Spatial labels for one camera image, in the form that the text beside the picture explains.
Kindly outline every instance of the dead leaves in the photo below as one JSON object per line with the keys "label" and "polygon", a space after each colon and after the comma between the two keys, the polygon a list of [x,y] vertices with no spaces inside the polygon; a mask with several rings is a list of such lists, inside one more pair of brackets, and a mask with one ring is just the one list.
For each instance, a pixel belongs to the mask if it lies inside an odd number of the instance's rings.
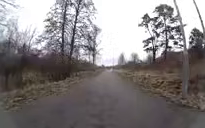
{"label": "dead leaves", "polygon": [[32,84],[23,89],[15,90],[6,94],[0,94],[0,110],[16,111],[23,105],[34,103],[33,101],[47,96],[65,95],[67,91],[76,83],[86,77],[96,76],[98,71],[84,71],[63,81],[45,84]]}
{"label": "dead leaves", "polygon": [[182,98],[182,82],[177,74],[147,71],[123,71],[119,74],[137,83],[143,90],[159,94],[171,102],[205,111],[205,100],[202,96],[189,94],[186,99]]}

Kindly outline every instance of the dry grass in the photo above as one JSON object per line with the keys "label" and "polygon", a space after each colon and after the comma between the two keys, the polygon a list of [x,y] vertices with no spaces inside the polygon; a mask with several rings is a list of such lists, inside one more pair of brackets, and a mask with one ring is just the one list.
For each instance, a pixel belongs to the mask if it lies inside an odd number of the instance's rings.
{"label": "dry grass", "polygon": [[132,70],[122,72],[121,75],[139,84],[144,90],[164,96],[175,103],[205,111],[205,60],[190,65],[190,86],[187,99],[181,97],[181,68],[171,66],[153,64],[134,72]]}

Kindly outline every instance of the asphalt road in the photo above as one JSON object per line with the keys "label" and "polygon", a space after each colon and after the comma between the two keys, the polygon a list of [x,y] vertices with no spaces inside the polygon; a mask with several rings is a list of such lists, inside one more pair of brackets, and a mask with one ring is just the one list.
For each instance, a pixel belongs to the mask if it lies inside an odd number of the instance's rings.
{"label": "asphalt road", "polygon": [[64,97],[0,113],[0,128],[205,128],[205,113],[167,103],[105,71]]}

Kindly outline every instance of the sky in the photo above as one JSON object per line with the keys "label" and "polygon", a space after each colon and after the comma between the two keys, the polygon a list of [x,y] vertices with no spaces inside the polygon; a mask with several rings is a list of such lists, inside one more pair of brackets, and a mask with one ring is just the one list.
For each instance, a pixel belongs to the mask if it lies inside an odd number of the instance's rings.
{"label": "sky", "polygon": [[[145,13],[151,14],[156,6],[168,4],[174,7],[173,0],[93,0],[97,8],[95,23],[102,29],[100,56],[97,64],[117,64],[123,52],[127,60],[131,53],[138,53],[140,59],[147,54],[143,51],[142,41],[148,37],[145,29],[138,23]],[[205,0],[196,0],[205,23]],[[53,5],[54,0],[18,0],[19,24],[22,28],[33,26],[42,31],[43,20]],[[183,22],[187,24],[185,32],[187,42],[191,29],[201,29],[200,20],[193,0],[177,0]]]}

